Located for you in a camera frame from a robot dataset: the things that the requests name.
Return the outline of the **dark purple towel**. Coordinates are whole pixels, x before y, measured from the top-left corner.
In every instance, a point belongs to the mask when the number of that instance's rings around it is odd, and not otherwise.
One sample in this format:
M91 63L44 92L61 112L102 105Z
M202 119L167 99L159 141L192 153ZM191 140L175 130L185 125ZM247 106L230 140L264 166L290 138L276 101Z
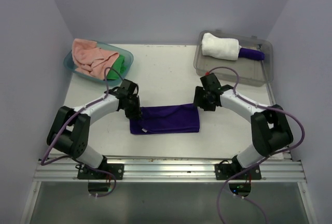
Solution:
M143 107L142 118L130 120L134 135L198 133L200 119L194 104Z

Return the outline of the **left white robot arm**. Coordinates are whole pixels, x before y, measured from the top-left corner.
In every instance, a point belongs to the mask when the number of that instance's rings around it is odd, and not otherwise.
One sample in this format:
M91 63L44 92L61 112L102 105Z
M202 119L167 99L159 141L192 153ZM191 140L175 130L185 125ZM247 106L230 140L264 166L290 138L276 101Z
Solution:
M65 154L89 168L95 178L103 178L108 172L104 155L88 145L90 126L108 114L123 110L128 119L140 119L139 87L130 83L108 89L96 100L76 108L62 106L47 136L49 148L41 159L41 165L53 163L60 158L48 160L52 149Z

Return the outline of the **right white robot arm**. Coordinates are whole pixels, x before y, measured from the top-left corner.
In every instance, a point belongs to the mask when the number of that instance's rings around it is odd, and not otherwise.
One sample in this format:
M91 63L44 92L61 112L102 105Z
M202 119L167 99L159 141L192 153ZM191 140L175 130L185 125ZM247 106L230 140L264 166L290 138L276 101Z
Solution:
M286 118L279 105L266 106L250 102L249 98L234 93L233 87L197 86L193 104L205 111L223 107L233 111L251 124L252 143L232 158L231 172L235 178L244 178L250 166L288 146L294 140Z

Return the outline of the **green towel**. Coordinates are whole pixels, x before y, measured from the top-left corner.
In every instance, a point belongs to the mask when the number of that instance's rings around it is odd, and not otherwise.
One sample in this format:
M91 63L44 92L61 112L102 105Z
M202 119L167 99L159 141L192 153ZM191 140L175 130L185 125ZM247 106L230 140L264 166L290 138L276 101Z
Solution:
M120 55L117 60L113 63L111 69L108 70L106 75L107 80L117 80L123 77L123 73L126 71L125 57Z

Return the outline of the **rolled white towel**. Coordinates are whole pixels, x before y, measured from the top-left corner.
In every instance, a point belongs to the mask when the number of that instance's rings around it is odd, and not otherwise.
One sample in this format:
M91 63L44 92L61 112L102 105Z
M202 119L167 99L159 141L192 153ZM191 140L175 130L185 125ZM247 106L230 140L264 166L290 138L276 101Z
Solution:
M201 41L202 55L216 59L236 61L241 46L234 38L219 38L211 33L205 33Z

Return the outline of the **grey transparent plastic tray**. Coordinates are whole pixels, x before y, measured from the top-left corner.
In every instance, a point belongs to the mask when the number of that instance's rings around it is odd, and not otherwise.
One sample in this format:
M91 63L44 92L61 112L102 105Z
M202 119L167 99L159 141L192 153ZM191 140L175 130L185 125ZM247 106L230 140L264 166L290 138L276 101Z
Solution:
M253 36L246 37L223 33L221 31L210 31L212 35L218 38L235 38L243 48L257 50L265 55L263 61L254 61L247 58L238 58L237 61L228 61L213 58L211 56L204 56L202 54L201 41L205 33L207 33L207 31L202 31L199 34L195 58L193 61L193 66L196 69L197 75L204 76L206 72L215 67L226 66L237 71L240 77L240 83L242 84L260 87L266 83L272 82L273 48L270 42Z

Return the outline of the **rolled purple towel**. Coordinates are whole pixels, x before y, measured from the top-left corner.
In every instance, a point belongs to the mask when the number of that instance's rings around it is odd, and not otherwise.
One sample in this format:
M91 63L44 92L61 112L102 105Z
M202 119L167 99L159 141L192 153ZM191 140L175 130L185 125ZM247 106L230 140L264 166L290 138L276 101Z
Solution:
M263 61L265 59L265 54L258 50L240 48L239 58L246 58L254 61Z

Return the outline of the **pink towel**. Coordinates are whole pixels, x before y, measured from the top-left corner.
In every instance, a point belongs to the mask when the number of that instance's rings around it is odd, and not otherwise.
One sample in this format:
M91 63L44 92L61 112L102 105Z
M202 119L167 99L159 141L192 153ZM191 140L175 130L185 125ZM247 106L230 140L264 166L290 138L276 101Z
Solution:
M77 66L75 71L104 80L104 71L119 58L117 51L105 50L96 41L75 38L72 43L72 58Z

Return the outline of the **teal plastic bin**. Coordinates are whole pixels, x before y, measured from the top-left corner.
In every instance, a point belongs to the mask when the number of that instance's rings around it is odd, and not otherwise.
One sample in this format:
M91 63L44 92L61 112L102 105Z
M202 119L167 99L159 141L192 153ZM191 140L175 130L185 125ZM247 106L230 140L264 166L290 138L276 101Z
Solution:
M102 43L102 42L99 42L99 41L96 41L97 42L97 46L102 48L102 49L105 49L105 50L111 50L111 51L117 51L119 52L120 55L123 55L125 57L125 60L124 60L124 64L125 66L127 67L126 71L123 73L123 78L126 77L127 73L129 72L130 70L130 67L133 63L133 54L127 50L124 50L122 48L119 48L119 47L115 47L115 46L112 46L112 45L109 45L109 44L105 44L105 43ZM96 82L96 83L103 83L104 80L100 80L100 79L97 79L97 78L93 78L93 77L90 77L90 76L87 76L87 75L84 75L84 74L81 74L77 71L75 71L75 69L77 68L77 66L74 64L73 62L73 58L72 58L72 51L70 51L66 57L64 58L64 61L63 61L63 65L66 69L68 69L70 72L84 78L84 79L87 79L89 81L93 81L93 82ZM111 69L111 67L107 67L104 71L104 78L106 78L106 75L108 73L108 70ZM119 84L121 82L121 79L117 79L117 80L108 80L107 81L109 85L111 86L115 86L117 84Z

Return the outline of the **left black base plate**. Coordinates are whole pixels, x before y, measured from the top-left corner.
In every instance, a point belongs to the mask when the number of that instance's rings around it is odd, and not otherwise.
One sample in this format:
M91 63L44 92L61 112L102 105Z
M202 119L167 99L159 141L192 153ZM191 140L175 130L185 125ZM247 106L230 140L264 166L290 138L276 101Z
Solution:
M85 180L122 180L124 173L124 164L108 163L106 157L103 157L103 160L97 169L91 169L80 162L75 168L78 169L77 178Z

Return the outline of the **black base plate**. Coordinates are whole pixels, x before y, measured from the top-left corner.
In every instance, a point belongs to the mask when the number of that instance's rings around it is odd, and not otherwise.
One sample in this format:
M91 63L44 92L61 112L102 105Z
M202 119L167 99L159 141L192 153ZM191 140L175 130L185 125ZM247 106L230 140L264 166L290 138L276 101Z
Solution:
M85 180L122 180L124 173L124 164L108 163L106 157L103 157L103 160L97 169L91 169L80 162L75 168L78 169L77 178Z
M238 162L222 160L220 163L214 164L215 177L217 180L227 180L235 174L245 170ZM241 175L238 175L233 180L261 180L260 167L256 166Z

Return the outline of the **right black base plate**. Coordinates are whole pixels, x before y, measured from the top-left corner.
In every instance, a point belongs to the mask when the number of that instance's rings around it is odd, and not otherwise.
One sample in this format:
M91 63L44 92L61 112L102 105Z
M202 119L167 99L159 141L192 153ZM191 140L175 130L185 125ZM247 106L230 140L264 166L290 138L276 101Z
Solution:
M220 163L214 164L215 177L217 180L227 180L235 174L245 170L238 162L222 160ZM256 166L241 175L238 175L233 180L261 180L260 167Z

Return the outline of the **aluminium mounting rail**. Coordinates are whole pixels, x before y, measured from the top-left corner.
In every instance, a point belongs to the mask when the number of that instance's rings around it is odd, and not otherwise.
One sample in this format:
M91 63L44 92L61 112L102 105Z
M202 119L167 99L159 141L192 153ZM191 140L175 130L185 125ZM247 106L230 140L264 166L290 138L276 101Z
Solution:
M220 159L107 156L110 164L122 164L122 182L131 183L212 183L216 181L214 166ZM38 165L33 180L40 182L78 181L76 162L66 158L50 165ZM304 183L301 162L286 154L282 160L269 159L259 166L261 183Z

